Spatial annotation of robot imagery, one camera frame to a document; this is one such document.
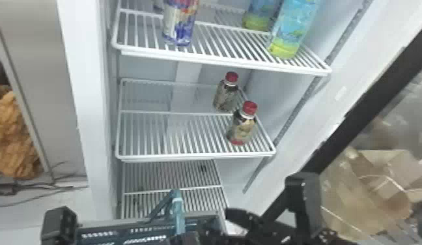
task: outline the glass door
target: glass door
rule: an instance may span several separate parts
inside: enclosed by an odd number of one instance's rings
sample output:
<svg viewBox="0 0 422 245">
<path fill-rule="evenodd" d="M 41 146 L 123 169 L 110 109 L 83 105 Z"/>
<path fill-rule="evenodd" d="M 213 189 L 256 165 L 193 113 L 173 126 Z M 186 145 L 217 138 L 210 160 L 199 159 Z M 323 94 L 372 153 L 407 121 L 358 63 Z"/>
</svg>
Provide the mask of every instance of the glass door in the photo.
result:
<svg viewBox="0 0 422 245">
<path fill-rule="evenodd" d="M 303 169 L 320 173 L 324 221 L 347 240 L 422 244 L 421 44 L 422 32 Z"/>
<path fill-rule="evenodd" d="M 422 71 L 321 173 L 320 183 L 325 222 L 343 238 L 422 243 Z"/>
</svg>

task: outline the green bottle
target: green bottle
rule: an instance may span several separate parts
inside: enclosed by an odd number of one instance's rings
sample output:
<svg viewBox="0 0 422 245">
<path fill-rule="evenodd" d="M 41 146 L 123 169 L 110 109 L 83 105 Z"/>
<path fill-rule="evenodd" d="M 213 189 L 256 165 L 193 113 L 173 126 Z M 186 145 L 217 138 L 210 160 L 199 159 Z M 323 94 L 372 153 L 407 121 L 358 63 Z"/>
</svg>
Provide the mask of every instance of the green bottle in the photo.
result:
<svg viewBox="0 0 422 245">
<path fill-rule="evenodd" d="M 293 58 L 316 15 L 321 0 L 286 0 L 272 29 L 268 51 L 282 59 Z"/>
<path fill-rule="evenodd" d="M 252 0 L 243 15 L 243 27 L 257 31 L 269 31 L 270 18 L 274 15 L 277 0 Z"/>
</svg>

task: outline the refrigerator shelf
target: refrigerator shelf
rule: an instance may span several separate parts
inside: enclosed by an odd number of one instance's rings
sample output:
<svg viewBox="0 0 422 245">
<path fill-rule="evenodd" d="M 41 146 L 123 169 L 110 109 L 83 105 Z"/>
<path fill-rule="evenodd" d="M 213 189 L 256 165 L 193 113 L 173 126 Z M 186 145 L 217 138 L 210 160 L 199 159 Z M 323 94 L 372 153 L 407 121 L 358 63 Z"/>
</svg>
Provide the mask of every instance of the refrigerator shelf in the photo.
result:
<svg viewBox="0 0 422 245">
<path fill-rule="evenodd" d="M 225 210 L 227 202 L 222 187 L 181 190 L 184 212 Z M 144 218 L 168 192 L 123 195 L 121 218 Z"/>
<path fill-rule="evenodd" d="M 123 181 L 124 194 L 221 187 L 212 160 L 124 164 Z"/>
<path fill-rule="evenodd" d="M 162 15 L 122 3 L 119 1 L 117 7 L 111 44 L 123 55 L 314 76 L 327 76 L 332 71 L 304 45 L 292 59 L 270 55 L 265 48 L 270 34 L 241 28 L 237 24 L 241 14 L 233 14 L 233 8 L 207 5 L 201 15 L 218 21 L 197 21 L 191 45 L 181 48 L 165 44 Z"/>
<path fill-rule="evenodd" d="M 156 91 L 163 96 L 152 98 Z M 213 112 L 215 92 L 212 85 L 123 79 L 116 157 L 137 163 L 274 155 L 276 148 L 259 119 L 250 142 L 243 146 L 228 142 L 225 133 L 232 113 Z M 244 100 L 240 91 L 238 105 Z"/>
<path fill-rule="evenodd" d="M 212 160 L 124 164 L 121 217 L 144 218 L 173 188 L 181 190 L 186 212 L 228 206 Z"/>
</svg>

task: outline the canned drink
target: canned drink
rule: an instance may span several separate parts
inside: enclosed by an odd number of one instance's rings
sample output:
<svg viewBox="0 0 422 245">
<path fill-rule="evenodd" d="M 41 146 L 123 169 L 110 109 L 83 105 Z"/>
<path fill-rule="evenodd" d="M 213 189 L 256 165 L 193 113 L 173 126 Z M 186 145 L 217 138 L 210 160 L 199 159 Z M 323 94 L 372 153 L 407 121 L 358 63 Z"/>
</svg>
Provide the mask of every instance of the canned drink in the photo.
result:
<svg viewBox="0 0 422 245">
<path fill-rule="evenodd" d="M 166 43 L 190 44 L 198 8 L 199 0 L 164 0 L 162 37 Z"/>
<path fill-rule="evenodd" d="M 153 11 L 162 14 L 164 12 L 164 0 L 153 0 Z"/>
</svg>

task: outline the red bottle cap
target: red bottle cap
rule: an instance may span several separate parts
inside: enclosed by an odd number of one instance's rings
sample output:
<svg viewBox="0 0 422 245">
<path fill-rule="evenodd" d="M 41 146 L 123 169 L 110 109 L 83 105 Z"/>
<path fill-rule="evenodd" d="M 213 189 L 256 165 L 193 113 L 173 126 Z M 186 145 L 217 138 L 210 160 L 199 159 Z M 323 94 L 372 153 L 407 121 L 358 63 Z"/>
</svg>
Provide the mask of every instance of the red bottle cap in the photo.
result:
<svg viewBox="0 0 422 245">
<path fill-rule="evenodd" d="M 258 110 L 258 106 L 256 103 L 248 100 L 243 104 L 243 112 L 248 115 L 255 115 Z"/>
<path fill-rule="evenodd" d="M 226 80 L 230 83 L 236 83 L 238 80 L 238 74 L 235 72 L 228 72 L 226 73 Z"/>
</svg>

